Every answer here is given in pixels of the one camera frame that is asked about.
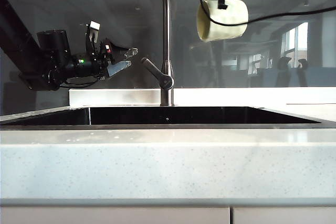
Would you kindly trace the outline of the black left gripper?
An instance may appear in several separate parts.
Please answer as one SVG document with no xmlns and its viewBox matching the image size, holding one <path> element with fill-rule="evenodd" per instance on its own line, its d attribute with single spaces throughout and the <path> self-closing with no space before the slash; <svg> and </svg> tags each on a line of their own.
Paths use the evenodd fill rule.
<svg viewBox="0 0 336 224">
<path fill-rule="evenodd" d="M 100 42 L 99 56 L 102 61 L 102 66 L 107 67 L 109 77 L 114 76 L 132 65 L 131 61 L 128 60 L 116 63 L 116 59 L 128 59 L 137 54 L 138 48 L 116 46 L 108 38 Z"/>
</svg>

